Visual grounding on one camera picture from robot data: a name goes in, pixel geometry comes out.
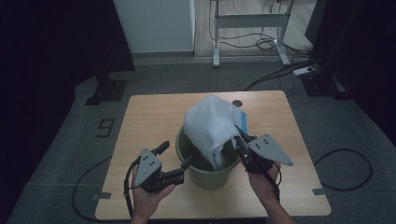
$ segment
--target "black curtain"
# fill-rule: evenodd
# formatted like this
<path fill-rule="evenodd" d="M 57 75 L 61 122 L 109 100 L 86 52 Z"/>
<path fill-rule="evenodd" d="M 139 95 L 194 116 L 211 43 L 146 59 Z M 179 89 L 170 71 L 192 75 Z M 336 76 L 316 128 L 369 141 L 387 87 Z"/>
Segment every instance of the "black curtain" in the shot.
<path fill-rule="evenodd" d="M 112 0 L 0 3 L 1 216 L 61 127 L 81 81 L 134 64 Z"/>

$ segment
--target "gray carpet floor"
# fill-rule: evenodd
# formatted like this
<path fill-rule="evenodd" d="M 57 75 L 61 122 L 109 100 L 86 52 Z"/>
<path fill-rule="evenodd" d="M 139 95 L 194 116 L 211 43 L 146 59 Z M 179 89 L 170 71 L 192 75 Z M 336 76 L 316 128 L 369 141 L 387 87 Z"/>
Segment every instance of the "gray carpet floor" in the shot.
<path fill-rule="evenodd" d="M 120 102 L 84 105 L 92 96 L 95 78 L 76 88 L 76 100 L 45 157 L 35 170 L 8 223 L 89 223 L 72 206 L 78 179 L 97 162 L 110 157 L 116 145 L 123 115 L 131 96 L 137 94 L 241 91 L 254 80 L 282 68 L 280 62 L 138 65 L 135 72 L 110 74 L 128 80 Z M 354 101 L 332 97 L 308 97 L 297 77 L 265 81 L 251 91 L 278 90 L 287 95 L 312 161 L 337 148 L 359 151 L 373 165 L 372 178 L 352 191 L 327 189 L 332 212 L 326 217 L 295 217 L 297 223 L 394 223 L 396 219 L 396 148 Z M 102 119 L 114 119 L 107 130 Z M 109 161 L 94 168 L 76 191 L 76 206 L 94 218 Z M 368 165 L 356 154 L 340 152 L 317 165 L 319 178 L 340 188 L 352 187 L 369 174 Z M 218 223 L 216 220 L 207 223 Z"/>

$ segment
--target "white plastic bag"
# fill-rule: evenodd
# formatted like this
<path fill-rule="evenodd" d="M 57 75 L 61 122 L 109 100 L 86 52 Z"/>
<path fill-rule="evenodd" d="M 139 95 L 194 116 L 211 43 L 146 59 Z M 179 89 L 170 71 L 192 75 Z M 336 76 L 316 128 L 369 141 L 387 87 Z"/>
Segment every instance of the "white plastic bag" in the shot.
<path fill-rule="evenodd" d="M 235 125 L 248 132 L 245 112 L 210 95 L 186 112 L 183 131 L 217 171 L 225 168 L 226 161 L 220 153 L 224 143 L 240 136 Z"/>

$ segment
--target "green bucket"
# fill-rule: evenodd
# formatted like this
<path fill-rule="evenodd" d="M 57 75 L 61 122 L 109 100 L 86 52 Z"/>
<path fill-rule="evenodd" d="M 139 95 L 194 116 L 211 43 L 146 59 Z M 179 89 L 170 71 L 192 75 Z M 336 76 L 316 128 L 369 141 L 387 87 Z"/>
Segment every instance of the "green bucket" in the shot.
<path fill-rule="evenodd" d="M 224 144 L 221 151 L 227 161 L 224 169 L 215 171 L 209 161 L 205 159 L 190 138 L 184 134 L 183 127 L 179 130 L 176 138 L 176 152 L 178 158 L 184 161 L 191 155 L 189 168 L 191 180 L 203 189 L 219 189 L 223 187 L 230 176 L 231 170 L 238 164 L 238 155 L 231 141 Z"/>

